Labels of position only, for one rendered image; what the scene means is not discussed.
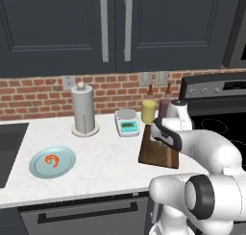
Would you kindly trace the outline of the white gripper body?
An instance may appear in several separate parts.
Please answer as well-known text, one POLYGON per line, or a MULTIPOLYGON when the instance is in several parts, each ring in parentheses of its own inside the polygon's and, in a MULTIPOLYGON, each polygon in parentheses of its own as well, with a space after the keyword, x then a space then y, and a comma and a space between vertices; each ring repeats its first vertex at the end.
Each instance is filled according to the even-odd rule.
POLYGON ((179 118, 167 118, 166 125, 175 131, 192 130, 192 122, 179 118))

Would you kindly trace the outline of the dark wooden cutting board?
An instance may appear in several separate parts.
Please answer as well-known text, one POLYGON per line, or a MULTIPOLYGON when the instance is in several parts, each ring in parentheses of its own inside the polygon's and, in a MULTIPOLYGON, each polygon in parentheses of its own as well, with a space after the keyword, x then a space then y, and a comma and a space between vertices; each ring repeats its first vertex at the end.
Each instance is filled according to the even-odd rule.
POLYGON ((147 165, 178 169, 179 168, 179 153, 165 146, 162 142, 150 140, 150 125, 146 125, 138 162, 147 165))

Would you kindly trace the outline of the light blue plate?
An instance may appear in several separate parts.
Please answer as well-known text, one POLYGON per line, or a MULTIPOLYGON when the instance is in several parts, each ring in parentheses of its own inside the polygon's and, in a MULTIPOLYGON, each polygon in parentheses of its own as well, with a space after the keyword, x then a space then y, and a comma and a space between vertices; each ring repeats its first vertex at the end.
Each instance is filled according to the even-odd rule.
POLYGON ((32 157, 29 163, 29 171, 38 178, 55 178, 69 172, 74 167, 75 162, 76 154, 71 149, 65 146, 53 146, 39 151, 32 157), (55 154, 59 157, 60 163, 57 168, 45 162, 45 157, 49 154, 55 154))

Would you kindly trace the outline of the grey drawer front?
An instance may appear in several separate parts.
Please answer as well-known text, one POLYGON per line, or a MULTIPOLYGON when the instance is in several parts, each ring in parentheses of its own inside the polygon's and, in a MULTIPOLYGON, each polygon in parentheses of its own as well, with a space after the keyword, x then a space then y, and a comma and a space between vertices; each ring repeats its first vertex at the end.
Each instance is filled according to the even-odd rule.
POLYGON ((19 207, 29 235, 144 235, 148 193, 105 196, 84 200, 70 200, 19 207), (38 223, 37 217, 58 217, 102 210, 129 207, 136 201, 135 212, 83 218, 55 223, 38 223))

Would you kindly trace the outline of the purple bottle with brown neck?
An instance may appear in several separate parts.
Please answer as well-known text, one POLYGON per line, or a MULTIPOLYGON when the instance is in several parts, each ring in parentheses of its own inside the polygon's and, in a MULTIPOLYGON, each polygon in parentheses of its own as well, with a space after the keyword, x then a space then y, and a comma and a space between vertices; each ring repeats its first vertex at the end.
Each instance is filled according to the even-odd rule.
POLYGON ((159 106, 160 118, 163 118, 166 115, 166 110, 170 103, 170 96, 171 96, 171 84, 167 85, 167 88, 164 93, 164 98, 160 100, 160 106, 159 106))

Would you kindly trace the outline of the yellow bottle with brown neck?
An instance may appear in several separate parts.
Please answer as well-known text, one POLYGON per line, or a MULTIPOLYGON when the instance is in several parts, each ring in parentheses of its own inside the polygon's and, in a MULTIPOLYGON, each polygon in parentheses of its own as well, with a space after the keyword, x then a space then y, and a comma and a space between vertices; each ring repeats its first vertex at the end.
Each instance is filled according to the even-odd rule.
POLYGON ((141 120, 145 124, 151 124, 155 118, 157 103, 153 97, 153 87, 149 85, 146 99, 141 104, 141 120))

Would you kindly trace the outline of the black stove with hob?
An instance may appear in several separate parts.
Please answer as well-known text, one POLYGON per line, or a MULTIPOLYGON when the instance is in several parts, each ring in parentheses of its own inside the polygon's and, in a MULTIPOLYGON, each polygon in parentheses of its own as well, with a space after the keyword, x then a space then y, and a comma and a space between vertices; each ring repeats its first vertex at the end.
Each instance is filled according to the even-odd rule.
POLYGON ((213 130, 239 149, 246 170, 246 72, 184 77, 179 99, 194 128, 213 130))

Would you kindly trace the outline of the white kitchen scale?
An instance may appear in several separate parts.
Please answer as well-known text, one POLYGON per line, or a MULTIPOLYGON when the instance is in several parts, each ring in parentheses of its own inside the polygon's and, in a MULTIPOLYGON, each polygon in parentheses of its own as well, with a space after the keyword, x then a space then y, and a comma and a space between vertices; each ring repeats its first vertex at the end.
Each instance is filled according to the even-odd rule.
POLYGON ((114 112, 114 121, 120 137, 139 135, 139 119, 134 109, 116 110, 114 112))

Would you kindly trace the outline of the grey paper towel holder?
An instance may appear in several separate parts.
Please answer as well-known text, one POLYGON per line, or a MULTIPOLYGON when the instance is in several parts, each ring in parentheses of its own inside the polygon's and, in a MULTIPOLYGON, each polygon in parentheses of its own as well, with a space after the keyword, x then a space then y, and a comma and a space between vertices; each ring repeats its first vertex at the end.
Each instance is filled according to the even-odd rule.
POLYGON ((79 137, 94 135, 100 127, 95 121, 93 88, 84 82, 78 82, 71 88, 71 95, 74 112, 72 132, 79 137))

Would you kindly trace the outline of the orange shrimp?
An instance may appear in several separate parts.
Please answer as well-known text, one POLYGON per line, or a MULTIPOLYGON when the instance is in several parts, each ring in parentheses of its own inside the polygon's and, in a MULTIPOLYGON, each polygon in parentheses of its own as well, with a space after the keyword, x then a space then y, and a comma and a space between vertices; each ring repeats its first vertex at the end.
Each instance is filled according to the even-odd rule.
POLYGON ((52 164, 54 168, 57 168, 60 163, 60 159, 55 154, 49 154, 45 157, 45 162, 47 164, 52 164))

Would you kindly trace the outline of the dark sink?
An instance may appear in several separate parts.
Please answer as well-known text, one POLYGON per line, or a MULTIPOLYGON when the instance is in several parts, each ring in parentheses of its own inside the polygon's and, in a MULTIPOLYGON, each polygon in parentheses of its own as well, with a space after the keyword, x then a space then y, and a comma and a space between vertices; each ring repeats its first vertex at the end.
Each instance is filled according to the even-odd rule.
POLYGON ((0 125, 0 189, 7 184, 28 123, 0 125))

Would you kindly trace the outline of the dark base cupboard door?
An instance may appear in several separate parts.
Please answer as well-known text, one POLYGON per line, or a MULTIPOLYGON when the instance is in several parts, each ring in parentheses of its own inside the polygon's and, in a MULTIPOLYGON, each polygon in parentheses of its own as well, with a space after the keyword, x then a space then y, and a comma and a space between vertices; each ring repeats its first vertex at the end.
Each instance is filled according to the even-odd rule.
POLYGON ((16 207, 0 209, 0 235, 28 235, 16 207))

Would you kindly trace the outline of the white wall socket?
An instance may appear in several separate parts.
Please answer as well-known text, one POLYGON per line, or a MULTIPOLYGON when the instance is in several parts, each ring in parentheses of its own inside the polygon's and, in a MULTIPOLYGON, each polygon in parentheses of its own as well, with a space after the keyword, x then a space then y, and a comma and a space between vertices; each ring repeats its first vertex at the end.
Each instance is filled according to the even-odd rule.
POLYGON ((65 75, 61 77, 61 82, 63 90, 70 90, 76 84, 76 79, 74 75, 65 75))
POLYGON ((141 72, 139 74, 139 85, 148 86, 152 83, 153 73, 152 72, 141 72))
POLYGON ((159 71, 156 73, 156 85, 167 85, 168 84, 168 72, 167 71, 159 71))

